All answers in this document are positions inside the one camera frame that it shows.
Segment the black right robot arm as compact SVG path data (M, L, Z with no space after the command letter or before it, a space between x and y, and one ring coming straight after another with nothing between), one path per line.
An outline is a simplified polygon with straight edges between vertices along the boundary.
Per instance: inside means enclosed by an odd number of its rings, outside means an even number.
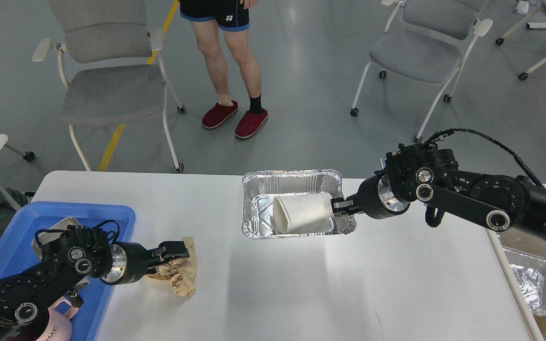
M385 166L362 181L357 193L331 199L335 216L364 213L374 219L401 215L410 204L426 205L425 221L440 225L449 213L491 231L512 227L546 241L546 188L506 145L482 137L509 153L523 175L509 177L459 170L451 149L438 143L457 132L440 130L386 154Z

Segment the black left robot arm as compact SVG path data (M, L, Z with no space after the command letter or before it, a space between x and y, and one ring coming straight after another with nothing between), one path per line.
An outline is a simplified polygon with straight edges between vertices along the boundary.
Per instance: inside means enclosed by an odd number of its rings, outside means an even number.
M137 242L119 241L120 228L106 231L107 223L35 232L40 262L0 279L0 341L33 323L63 296L79 308L82 300L76 287L85 277L109 286L134 283L155 274L158 266L190 256L182 241L164 241L151 250Z

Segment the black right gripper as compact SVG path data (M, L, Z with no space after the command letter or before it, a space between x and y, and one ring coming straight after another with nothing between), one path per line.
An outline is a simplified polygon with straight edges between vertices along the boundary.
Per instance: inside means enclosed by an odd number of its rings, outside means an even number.
M331 199L335 216L365 214L373 219L385 219L407 212L410 203L403 202L391 188L388 175L375 175L360 184L355 198Z

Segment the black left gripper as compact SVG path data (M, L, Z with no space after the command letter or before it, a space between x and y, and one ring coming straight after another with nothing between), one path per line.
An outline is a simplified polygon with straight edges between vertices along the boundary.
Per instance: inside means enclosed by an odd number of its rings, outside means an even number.
M150 261L190 257L184 241L164 241L152 250L147 250L138 242L114 242L110 250L112 268L108 274L100 277L100 281L109 286L134 283L143 276L172 277L171 263L148 269Z

